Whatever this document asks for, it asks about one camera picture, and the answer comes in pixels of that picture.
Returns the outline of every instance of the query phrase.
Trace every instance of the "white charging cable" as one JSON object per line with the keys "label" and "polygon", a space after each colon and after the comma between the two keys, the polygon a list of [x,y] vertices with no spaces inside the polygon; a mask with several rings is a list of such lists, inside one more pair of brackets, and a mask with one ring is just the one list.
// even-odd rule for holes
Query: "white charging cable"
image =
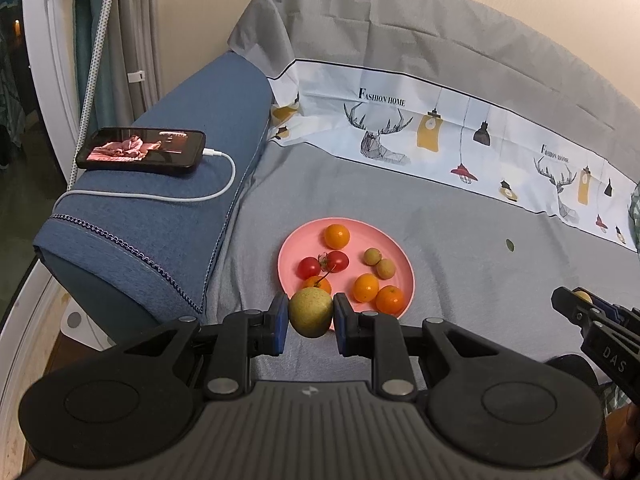
{"label": "white charging cable", "polygon": [[176,198],[173,196],[159,196],[159,195],[149,195],[145,193],[117,193],[111,191],[93,191],[90,189],[71,189],[66,193],[63,193],[59,199],[56,200],[56,203],[53,205],[53,211],[56,210],[56,207],[60,203],[60,201],[69,196],[69,195],[96,195],[96,196],[114,196],[119,198],[146,198],[148,200],[159,200],[160,202],[204,202],[205,200],[211,200],[212,198],[217,198],[223,193],[226,193],[228,189],[233,184],[236,179],[236,164],[230,155],[227,155],[224,152],[219,152],[218,150],[212,150],[210,148],[205,148],[202,150],[203,155],[210,156],[223,156],[226,160],[231,164],[231,177],[229,178],[229,182],[226,183],[226,186],[223,187],[220,191],[215,192],[212,195],[207,196],[196,196],[193,198]]}

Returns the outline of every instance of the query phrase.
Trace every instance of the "pear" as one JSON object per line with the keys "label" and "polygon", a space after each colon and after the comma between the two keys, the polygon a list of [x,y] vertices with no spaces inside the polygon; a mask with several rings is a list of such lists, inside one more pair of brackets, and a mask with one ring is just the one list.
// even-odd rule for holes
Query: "pear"
{"label": "pear", "polygon": [[326,291],[309,286],[297,291],[289,300],[289,321],[301,336],[323,335],[334,317],[334,301]]}

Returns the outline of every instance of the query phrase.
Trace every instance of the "white and black cord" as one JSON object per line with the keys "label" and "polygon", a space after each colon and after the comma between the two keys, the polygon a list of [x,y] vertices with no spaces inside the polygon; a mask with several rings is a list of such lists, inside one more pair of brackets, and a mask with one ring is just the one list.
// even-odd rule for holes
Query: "white and black cord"
{"label": "white and black cord", "polygon": [[107,24],[109,23],[109,13],[111,12],[111,4],[113,0],[102,0],[100,8],[100,17],[98,18],[98,27],[95,31],[94,50],[91,54],[91,64],[89,65],[89,78],[86,82],[86,91],[84,92],[84,102],[82,102],[82,113],[80,115],[80,131],[78,132],[78,143],[76,144],[76,154],[71,166],[71,175],[66,190],[70,191],[76,183],[78,177],[78,166],[76,165],[76,157],[80,152],[80,148],[84,144],[86,131],[89,128],[89,119],[91,118],[91,108],[94,105],[95,86],[98,83],[98,71],[100,70],[100,58],[102,58],[102,48],[104,46],[104,38],[107,35]]}
{"label": "white and black cord", "polygon": [[86,131],[89,127],[89,118],[91,117],[91,108],[94,105],[95,87],[98,82],[98,72],[100,70],[100,58],[102,57],[102,48],[104,47],[104,39],[107,35],[107,24],[109,23],[109,14],[111,12],[111,4],[113,0],[102,0],[102,7],[100,8],[100,17],[98,18],[98,27],[95,33],[94,50],[91,55],[91,64],[89,65],[89,78],[86,83],[86,91],[84,93],[84,102],[82,102],[82,113],[80,115],[80,129],[78,133],[78,143],[76,144],[76,154],[71,167],[71,175],[69,176],[69,183],[66,188],[66,193],[63,193],[53,205],[53,210],[56,209],[60,201],[73,194],[82,195],[97,195],[97,196],[114,196],[121,198],[146,198],[148,200],[159,200],[161,202],[204,202],[205,200],[211,200],[212,198],[219,197],[225,193],[233,184],[236,178],[236,164],[231,156],[226,153],[219,152],[218,150],[212,150],[205,148],[202,150],[203,155],[223,156],[231,164],[231,177],[226,186],[220,191],[212,195],[198,196],[194,198],[174,198],[171,196],[158,196],[145,193],[117,193],[110,191],[92,191],[87,189],[72,189],[78,178],[78,166],[76,165],[76,157],[80,152],[80,148],[84,144],[86,139]]}
{"label": "white and black cord", "polygon": [[146,198],[148,200],[159,200],[160,202],[204,202],[205,200],[211,200],[212,198],[217,198],[220,195],[226,193],[228,189],[233,184],[236,179],[236,164],[230,155],[227,155],[224,152],[219,152],[218,150],[212,150],[210,148],[205,148],[202,150],[203,155],[210,156],[223,156],[226,160],[231,164],[231,177],[229,177],[229,181],[226,183],[226,186],[223,187],[220,191],[215,192],[214,194],[207,196],[196,196],[193,198],[176,198],[173,196],[159,196],[159,195],[149,195],[145,193],[117,193],[112,191],[93,191],[90,189],[71,189],[66,193],[63,193],[59,199],[56,200],[56,203],[53,205],[53,209],[55,210],[60,201],[69,196],[69,195],[97,195],[97,196],[112,196],[118,198]]}

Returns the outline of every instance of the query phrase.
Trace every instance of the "blue sofa armrest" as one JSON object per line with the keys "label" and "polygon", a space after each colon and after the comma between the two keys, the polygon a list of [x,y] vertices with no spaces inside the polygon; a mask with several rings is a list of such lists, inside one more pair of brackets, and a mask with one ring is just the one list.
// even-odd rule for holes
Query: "blue sofa armrest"
{"label": "blue sofa armrest", "polygon": [[[132,316],[133,332],[150,319],[206,320],[209,277],[238,194],[266,142],[271,101],[268,80],[255,66],[232,52],[220,56],[135,125],[204,131],[206,146],[236,163],[236,180],[224,195],[198,203],[71,195],[41,228],[34,246],[43,263],[115,341],[128,323],[112,316],[127,316],[137,305],[146,314]],[[229,175],[224,158],[204,157],[186,176],[87,171],[76,189],[195,197],[221,189]],[[93,299],[87,283],[95,288]],[[114,308],[118,298],[129,299],[130,307]]]}

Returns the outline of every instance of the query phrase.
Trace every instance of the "pink plate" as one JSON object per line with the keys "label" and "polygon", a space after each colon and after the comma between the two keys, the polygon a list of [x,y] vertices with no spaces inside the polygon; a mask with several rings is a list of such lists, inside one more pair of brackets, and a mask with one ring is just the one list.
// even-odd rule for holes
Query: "pink plate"
{"label": "pink plate", "polygon": [[342,272],[332,272],[327,276],[329,283],[331,283],[331,294],[334,295],[336,292],[346,293],[356,312],[376,309],[373,301],[359,303],[351,294],[353,282],[358,276],[365,272],[376,274],[375,268],[369,267],[362,261],[364,251],[370,247],[375,247],[380,250],[383,258],[389,258],[396,264],[396,275],[390,280],[380,280],[380,288],[386,285],[395,285],[404,292],[404,297],[407,299],[406,307],[396,315],[396,317],[401,317],[414,298],[414,269],[409,263],[409,259],[400,246],[381,230],[350,218],[320,218],[312,220],[301,225],[284,240],[280,248],[280,254],[278,254],[278,277],[286,295],[293,296],[302,284],[303,280],[296,274],[298,264],[302,258],[318,256],[318,254],[328,253],[332,250],[324,244],[323,236],[324,229],[331,224],[342,224],[351,234],[349,243],[345,248],[341,249],[349,258],[349,267]]}

